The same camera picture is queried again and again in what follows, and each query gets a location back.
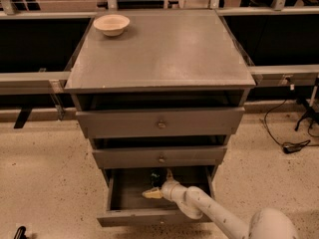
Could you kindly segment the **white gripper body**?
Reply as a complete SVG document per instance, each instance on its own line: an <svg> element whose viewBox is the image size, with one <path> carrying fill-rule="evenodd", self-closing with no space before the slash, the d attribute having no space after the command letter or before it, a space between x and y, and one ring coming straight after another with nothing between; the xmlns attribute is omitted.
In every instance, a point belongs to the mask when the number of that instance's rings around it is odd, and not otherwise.
<svg viewBox="0 0 319 239"><path fill-rule="evenodd" d="M181 202L184 199L186 188L175 180L167 180L161 187L162 196L171 202Z"/></svg>

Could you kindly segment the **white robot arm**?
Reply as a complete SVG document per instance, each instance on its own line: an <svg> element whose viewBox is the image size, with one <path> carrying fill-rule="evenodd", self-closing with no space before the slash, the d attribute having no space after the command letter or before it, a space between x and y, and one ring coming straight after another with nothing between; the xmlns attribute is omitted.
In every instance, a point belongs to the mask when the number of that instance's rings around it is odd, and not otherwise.
<svg viewBox="0 0 319 239"><path fill-rule="evenodd" d="M164 184L145 191L143 197L174 202L185 216L193 220L205 215L228 239L299 239L297 229L283 212L263 208L246 224L200 188L181 185L173 178L170 169Z"/></svg>

